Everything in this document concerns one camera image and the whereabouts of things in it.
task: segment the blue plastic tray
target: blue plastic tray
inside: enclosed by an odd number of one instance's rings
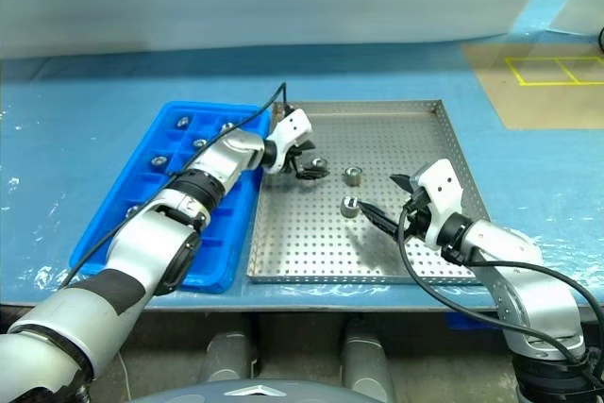
[[[121,222],[130,207],[140,205],[167,181],[170,173],[181,169],[195,151],[195,140],[212,138],[224,123],[237,123],[256,109],[255,106],[194,102],[166,104],[92,218],[69,259],[70,266],[74,266],[90,247]],[[182,117],[188,117],[190,121],[184,127],[177,127]],[[269,126],[270,113],[266,111],[243,129],[266,137]],[[168,161],[162,167],[154,167],[151,159],[155,156],[165,156]],[[231,192],[212,212],[211,223],[202,233],[200,250],[181,289],[221,293],[230,286],[258,198],[260,176],[260,169],[243,172]],[[240,234],[227,234],[227,231]],[[99,273],[107,262],[108,248],[109,242],[96,251],[81,272],[87,275]]]
[[[465,316],[463,313],[456,311],[445,313],[446,325],[451,330],[474,330],[474,329],[499,329],[485,323],[481,323],[473,318]]]

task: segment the metal nut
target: metal nut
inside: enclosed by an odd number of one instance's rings
[[[230,129],[230,128],[234,127],[234,126],[235,126],[235,124],[233,124],[233,123],[230,123],[230,122],[229,123],[225,123],[223,125],[223,127],[220,128],[220,132],[223,132],[226,129]]]
[[[178,127],[178,128],[187,127],[188,125],[189,125],[189,117],[182,117],[182,118],[178,119],[178,121],[176,122],[176,127]]]
[[[132,215],[139,210],[139,206],[138,205],[132,205],[130,208],[128,208],[128,210],[126,211],[126,217],[132,217]]]
[[[193,141],[193,148],[203,148],[206,146],[206,143],[208,143],[208,141],[205,139],[197,139],[196,141]]]
[[[343,217],[347,217],[352,219],[353,217],[357,217],[361,211],[359,207],[359,199],[357,197],[344,197],[342,199],[342,203],[340,204],[340,212]]]
[[[344,170],[344,183],[347,186],[360,186],[361,185],[362,169],[360,167],[348,167]]]
[[[313,167],[319,167],[321,169],[325,169],[327,167],[327,161],[323,158],[315,158],[311,161]]]
[[[167,161],[168,159],[165,156],[155,156],[153,159],[151,159],[151,165],[161,167]]]

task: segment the blue table surface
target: blue table surface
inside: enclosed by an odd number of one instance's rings
[[[586,42],[545,31],[564,0],[531,0],[512,32],[480,42]],[[172,100],[261,104],[281,81],[298,100],[443,99],[494,222],[535,237],[545,263],[604,300],[604,131],[507,130],[459,42],[279,46],[3,62],[0,297],[32,304],[67,260],[128,156]],[[423,311],[413,285],[254,284],[248,247],[224,294],[156,297],[164,309]],[[481,286],[442,292],[492,307]]]

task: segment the small metal cylinder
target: small metal cylinder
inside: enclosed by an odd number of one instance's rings
[[[361,185],[362,169],[360,167],[348,167],[344,170],[344,183],[348,186]]]
[[[229,122],[229,123],[225,123],[225,124],[223,125],[223,127],[221,127],[221,128],[220,128],[220,132],[223,132],[223,131],[225,131],[226,129],[230,129],[230,128],[234,127],[234,126],[235,126],[235,124],[234,124],[234,123],[230,123],[230,122]]]
[[[126,211],[126,217],[132,217],[132,215],[139,209],[138,205],[132,205]]]
[[[206,146],[206,143],[208,143],[208,141],[205,139],[197,139],[196,141],[193,141],[193,147],[203,148],[204,146]]]
[[[151,165],[154,167],[160,167],[166,162],[168,162],[168,158],[165,156],[155,156],[153,159],[151,159]]]
[[[314,167],[320,167],[322,169],[327,168],[327,161],[323,158],[315,158],[310,162]]]
[[[340,212],[343,217],[352,219],[357,217],[361,208],[359,207],[359,199],[357,197],[344,197],[340,204]]]
[[[178,129],[187,127],[189,125],[189,117],[181,117],[178,119],[178,121],[176,122],[176,127]]]

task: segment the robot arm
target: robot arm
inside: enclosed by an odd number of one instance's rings
[[[286,170],[311,133],[304,111],[290,108],[266,140],[234,129],[205,150],[117,232],[101,273],[57,291],[0,336],[0,401],[84,395],[151,297],[185,277],[212,211],[240,174],[260,165]]]
[[[535,243],[520,232],[461,214],[462,188],[448,160],[438,160],[414,176],[392,176],[392,180],[411,194],[406,205],[409,224],[398,226],[377,207],[360,203],[372,223],[395,238],[398,228],[407,227],[406,236],[416,236],[426,246],[440,249],[447,261],[467,265],[491,293],[500,320],[553,337],[577,359],[579,365],[570,365],[556,347],[504,330],[513,354],[519,401],[595,402],[596,396],[590,394],[594,385],[583,374],[589,370],[585,368],[585,342],[579,308],[569,288],[554,277],[528,269],[472,266],[502,260],[542,265],[542,253]]]

